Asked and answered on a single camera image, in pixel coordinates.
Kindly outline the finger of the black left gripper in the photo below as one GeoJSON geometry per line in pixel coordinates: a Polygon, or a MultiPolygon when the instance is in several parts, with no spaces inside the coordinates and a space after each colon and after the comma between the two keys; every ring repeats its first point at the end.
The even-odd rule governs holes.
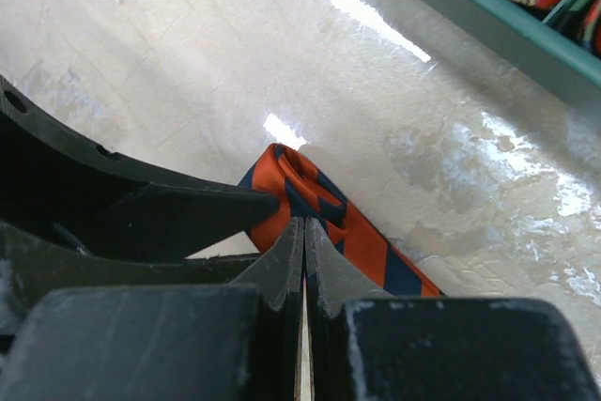
{"type": "Polygon", "coordinates": [[[1,220],[72,251],[181,260],[277,212],[272,194],[135,160],[1,81],[1,220]]]}
{"type": "Polygon", "coordinates": [[[1,223],[1,352],[8,353],[23,319],[53,290],[112,285],[224,284],[257,254],[138,264],[84,255],[1,223]]]}

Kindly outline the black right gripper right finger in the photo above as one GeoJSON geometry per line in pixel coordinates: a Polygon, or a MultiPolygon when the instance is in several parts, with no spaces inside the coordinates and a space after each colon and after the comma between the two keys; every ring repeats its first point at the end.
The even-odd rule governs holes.
{"type": "Polygon", "coordinates": [[[317,400],[596,400],[570,324],[528,298],[395,297],[305,224],[317,400]]]}

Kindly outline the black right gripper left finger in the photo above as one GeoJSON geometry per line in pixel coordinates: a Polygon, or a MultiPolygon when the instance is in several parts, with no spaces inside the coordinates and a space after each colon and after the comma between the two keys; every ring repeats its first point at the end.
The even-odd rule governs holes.
{"type": "Polygon", "coordinates": [[[1,352],[5,400],[294,400],[304,224],[224,284],[53,290],[1,352]]]}

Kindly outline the orange navy striped tie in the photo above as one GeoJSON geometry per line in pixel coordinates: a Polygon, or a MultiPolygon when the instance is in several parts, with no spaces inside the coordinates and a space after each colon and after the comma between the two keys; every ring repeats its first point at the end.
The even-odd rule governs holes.
{"type": "Polygon", "coordinates": [[[276,213],[247,231],[265,253],[294,217],[317,220],[335,250],[395,296],[437,297],[443,292],[348,200],[309,159],[284,144],[269,145],[240,181],[274,195],[276,213]]]}

